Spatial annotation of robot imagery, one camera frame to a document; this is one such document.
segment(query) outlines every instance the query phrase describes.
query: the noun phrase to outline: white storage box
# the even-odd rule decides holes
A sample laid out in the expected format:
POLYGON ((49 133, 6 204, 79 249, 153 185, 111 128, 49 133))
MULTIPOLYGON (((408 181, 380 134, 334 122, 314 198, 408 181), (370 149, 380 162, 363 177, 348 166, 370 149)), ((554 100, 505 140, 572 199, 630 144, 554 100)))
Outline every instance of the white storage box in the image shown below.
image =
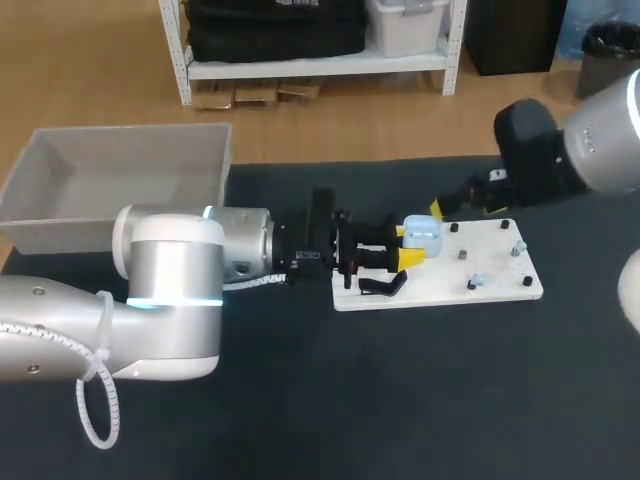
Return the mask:
POLYGON ((0 194, 22 254, 111 250, 129 205, 222 205, 229 124, 36 130, 0 194))
POLYGON ((433 52, 449 0, 368 0, 371 40, 385 57, 433 52))

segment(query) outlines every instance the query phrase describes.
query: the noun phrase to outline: black bag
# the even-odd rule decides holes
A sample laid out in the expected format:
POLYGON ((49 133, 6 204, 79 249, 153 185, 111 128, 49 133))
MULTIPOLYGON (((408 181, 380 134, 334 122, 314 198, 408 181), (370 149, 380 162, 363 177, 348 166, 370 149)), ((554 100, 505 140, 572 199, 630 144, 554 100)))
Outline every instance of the black bag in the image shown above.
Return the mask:
POLYGON ((363 0, 190 0, 188 17, 199 62, 332 57, 365 45, 363 0))

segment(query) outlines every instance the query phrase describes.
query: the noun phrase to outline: black trash can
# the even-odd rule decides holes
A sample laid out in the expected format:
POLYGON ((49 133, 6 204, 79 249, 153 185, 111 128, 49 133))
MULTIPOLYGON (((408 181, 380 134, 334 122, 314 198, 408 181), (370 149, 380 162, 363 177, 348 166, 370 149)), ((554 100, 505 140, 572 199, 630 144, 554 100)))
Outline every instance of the black trash can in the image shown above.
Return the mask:
POLYGON ((582 41, 584 60, 576 96, 590 97, 640 68, 640 25, 596 23, 582 41))

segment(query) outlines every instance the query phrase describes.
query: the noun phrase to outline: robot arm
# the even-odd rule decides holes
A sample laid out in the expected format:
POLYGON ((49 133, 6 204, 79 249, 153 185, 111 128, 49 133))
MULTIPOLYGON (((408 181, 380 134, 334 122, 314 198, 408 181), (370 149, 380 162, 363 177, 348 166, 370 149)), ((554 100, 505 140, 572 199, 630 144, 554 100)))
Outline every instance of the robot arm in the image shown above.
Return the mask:
POLYGON ((588 191, 626 193, 640 186, 640 72, 587 100, 561 129, 536 100, 500 112, 494 123, 504 168, 480 172, 439 197, 435 215, 465 205, 488 213, 530 207, 588 191))

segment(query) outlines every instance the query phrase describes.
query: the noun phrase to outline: white plastic board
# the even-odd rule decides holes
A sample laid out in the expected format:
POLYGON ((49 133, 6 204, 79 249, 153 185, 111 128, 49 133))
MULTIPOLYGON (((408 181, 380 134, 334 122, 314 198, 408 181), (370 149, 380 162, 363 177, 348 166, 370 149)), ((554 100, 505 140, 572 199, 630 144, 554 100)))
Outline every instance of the white plastic board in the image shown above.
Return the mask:
POLYGON ((351 289, 345 290, 342 275, 335 272, 332 280, 335 309, 349 312, 539 299, 543 288, 529 251, 519 257, 511 255, 518 240, 526 242, 526 239, 521 237, 513 220, 509 220, 506 230, 500 227, 501 222, 501 219, 458 222, 457 233, 444 223, 440 255, 407 270, 409 280, 395 297, 362 295, 358 288, 360 278, 389 282, 395 276, 393 273, 360 269, 358 276, 353 277, 351 289), (460 250, 467 251, 466 260, 458 259, 460 250), (469 290, 467 283, 475 273, 484 277, 485 285, 469 290), (530 287, 523 285, 526 276, 533 278, 530 287))

